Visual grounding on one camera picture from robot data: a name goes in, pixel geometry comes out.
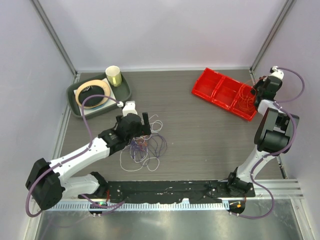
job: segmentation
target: white backdrop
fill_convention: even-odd
[[[23,240],[25,184],[52,157],[73,76],[30,1],[1,1],[0,22],[0,236]]]
[[[40,0],[77,70],[249,67],[285,0]]]
[[[320,232],[319,203],[319,139],[320,139],[320,1],[297,1],[256,70],[256,77],[266,75],[271,66],[293,69],[305,78],[304,94],[294,102],[283,104],[292,114],[300,116],[297,137],[292,148],[282,156],[285,172],[299,180],[312,213],[310,223]],[[296,96],[301,82],[285,72],[278,100]]]

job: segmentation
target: round black object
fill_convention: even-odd
[[[96,95],[96,94],[105,95],[105,91],[100,86],[88,86],[84,88],[79,94],[79,97],[78,97],[79,103],[82,104],[87,97]],[[99,96],[90,98],[85,102],[84,106],[93,107],[99,104],[103,99],[104,99],[103,97],[99,97]]]

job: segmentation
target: red container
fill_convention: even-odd
[[[219,107],[251,121],[254,108],[252,87],[206,68],[195,82],[192,93]]]

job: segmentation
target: cup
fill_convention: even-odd
[[[105,70],[105,75],[109,83],[115,87],[118,87],[122,83],[120,68],[117,66],[109,66]]]

